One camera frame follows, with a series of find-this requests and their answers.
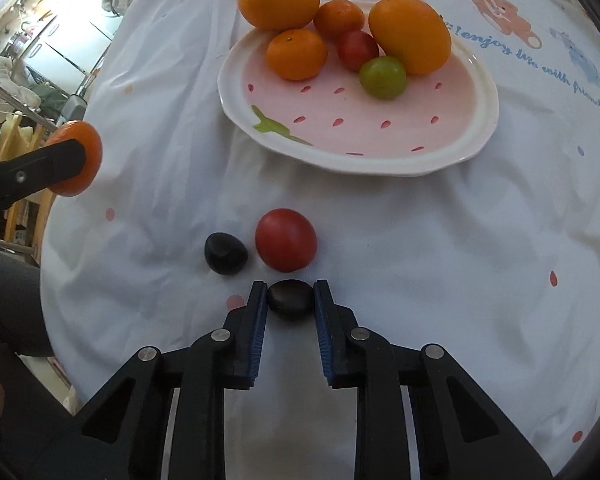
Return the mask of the small mandarin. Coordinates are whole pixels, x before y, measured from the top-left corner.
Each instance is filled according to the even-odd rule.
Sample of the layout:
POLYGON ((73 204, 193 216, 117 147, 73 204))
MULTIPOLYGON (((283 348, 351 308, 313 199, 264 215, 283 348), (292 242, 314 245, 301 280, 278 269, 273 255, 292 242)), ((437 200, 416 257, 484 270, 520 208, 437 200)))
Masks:
POLYGON ((313 25, 326 40, 335 41, 345 32, 361 30, 365 24, 362 9, 349 0, 330 0, 320 6, 313 25))
POLYGON ((84 192, 94 181, 102 163, 102 140, 96 129, 83 120, 65 122, 47 139, 45 145, 65 144, 60 151, 61 168, 70 178, 55 183, 50 190, 72 197, 84 192))
POLYGON ((328 47, 311 29, 289 29, 275 36, 266 47, 265 61, 272 72, 286 81, 316 77, 325 66, 328 47))

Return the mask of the pink strawberry pattern plate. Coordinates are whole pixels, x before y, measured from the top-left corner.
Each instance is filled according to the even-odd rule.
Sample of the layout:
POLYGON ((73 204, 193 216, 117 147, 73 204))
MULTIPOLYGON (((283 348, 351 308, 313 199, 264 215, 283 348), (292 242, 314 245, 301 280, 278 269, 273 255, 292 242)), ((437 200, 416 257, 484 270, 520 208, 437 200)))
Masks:
POLYGON ((392 101, 367 94, 335 53, 311 80, 280 79, 265 63, 271 38, 245 34, 218 77, 226 117, 271 152, 342 174, 418 177, 475 157, 498 125, 496 84, 460 38, 445 66, 392 101))

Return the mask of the small mandarin on plate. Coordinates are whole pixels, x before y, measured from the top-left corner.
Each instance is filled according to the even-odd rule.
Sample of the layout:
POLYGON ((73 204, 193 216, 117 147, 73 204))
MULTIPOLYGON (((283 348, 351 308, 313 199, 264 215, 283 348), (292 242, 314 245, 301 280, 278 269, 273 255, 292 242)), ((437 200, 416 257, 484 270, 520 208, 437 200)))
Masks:
POLYGON ((328 47, 311 29, 289 29, 275 36, 266 47, 265 61, 272 72, 286 81, 316 77, 325 66, 328 47))

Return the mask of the green grape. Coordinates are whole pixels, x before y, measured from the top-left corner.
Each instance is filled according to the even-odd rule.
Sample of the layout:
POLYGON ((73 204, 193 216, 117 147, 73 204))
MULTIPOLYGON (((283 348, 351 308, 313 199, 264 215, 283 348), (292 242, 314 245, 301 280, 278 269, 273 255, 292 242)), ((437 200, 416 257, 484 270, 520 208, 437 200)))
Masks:
POLYGON ((407 74, 402 63, 384 55, 366 62, 358 72, 363 89, 376 99, 391 101, 407 88, 407 74))

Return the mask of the large orange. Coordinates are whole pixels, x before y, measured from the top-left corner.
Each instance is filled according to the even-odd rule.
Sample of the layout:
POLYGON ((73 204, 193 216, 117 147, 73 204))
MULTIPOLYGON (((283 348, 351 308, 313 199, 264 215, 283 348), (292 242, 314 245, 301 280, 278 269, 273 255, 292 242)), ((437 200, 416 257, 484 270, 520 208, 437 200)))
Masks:
POLYGON ((407 75, 429 75, 451 56, 449 29, 440 14, 422 0, 379 0, 367 21, 379 47, 397 58, 407 75))
POLYGON ((321 0, 237 0, 242 17, 262 32, 282 32, 306 27, 321 0))

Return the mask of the white cartoon print bedsheet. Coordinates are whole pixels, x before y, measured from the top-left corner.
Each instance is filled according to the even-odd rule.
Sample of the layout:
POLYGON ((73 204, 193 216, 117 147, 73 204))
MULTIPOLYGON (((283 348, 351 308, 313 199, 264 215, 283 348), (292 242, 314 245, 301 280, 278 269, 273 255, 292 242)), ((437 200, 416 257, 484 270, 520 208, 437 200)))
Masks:
POLYGON ((41 296, 53 350, 89 399, 134 352, 183 348, 252 282, 204 262, 268 211, 318 236, 324 278, 362 325, 437 342, 550 469, 600 455, 600 35, 578 0, 427 0, 478 53, 498 128, 469 162, 417 179, 333 174, 274 154, 224 116, 216 78, 246 30, 236 0, 134 0, 86 118, 104 144, 83 194, 56 200, 41 296))

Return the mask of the wooden rack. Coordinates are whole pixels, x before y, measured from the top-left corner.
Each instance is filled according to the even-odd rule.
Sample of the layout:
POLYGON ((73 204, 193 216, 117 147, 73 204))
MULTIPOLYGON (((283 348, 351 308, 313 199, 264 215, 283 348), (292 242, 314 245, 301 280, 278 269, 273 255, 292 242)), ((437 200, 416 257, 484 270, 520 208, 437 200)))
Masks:
POLYGON ((56 126, 1 86, 0 100, 0 249, 38 263, 55 195, 34 173, 50 169, 40 149, 56 126))

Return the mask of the red cherry tomato on plate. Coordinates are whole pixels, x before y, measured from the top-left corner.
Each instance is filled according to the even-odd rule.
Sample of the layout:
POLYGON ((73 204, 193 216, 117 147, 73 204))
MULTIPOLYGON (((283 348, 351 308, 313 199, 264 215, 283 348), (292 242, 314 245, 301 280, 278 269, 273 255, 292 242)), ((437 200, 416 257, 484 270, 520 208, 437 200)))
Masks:
POLYGON ((342 34, 336 41, 336 51, 342 65, 353 73, 379 56, 376 40, 362 30, 350 30, 342 34))

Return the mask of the small mandarin by pile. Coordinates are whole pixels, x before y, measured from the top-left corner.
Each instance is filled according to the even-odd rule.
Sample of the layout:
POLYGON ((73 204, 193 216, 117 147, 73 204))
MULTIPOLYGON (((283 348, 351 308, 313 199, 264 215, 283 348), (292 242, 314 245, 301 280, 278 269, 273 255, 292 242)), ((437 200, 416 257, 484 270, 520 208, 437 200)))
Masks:
POLYGON ((349 0, 330 0, 320 6, 313 25, 326 40, 335 41, 345 32, 361 30, 365 24, 362 9, 349 0))

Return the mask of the white cabinet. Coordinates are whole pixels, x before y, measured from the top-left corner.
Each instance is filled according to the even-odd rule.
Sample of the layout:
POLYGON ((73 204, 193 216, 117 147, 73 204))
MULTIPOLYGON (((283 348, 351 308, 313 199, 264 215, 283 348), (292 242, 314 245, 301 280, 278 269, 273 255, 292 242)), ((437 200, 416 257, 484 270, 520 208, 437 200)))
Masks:
POLYGON ((82 86, 110 45, 110 38, 89 21, 56 16, 23 55, 29 70, 68 94, 82 86))

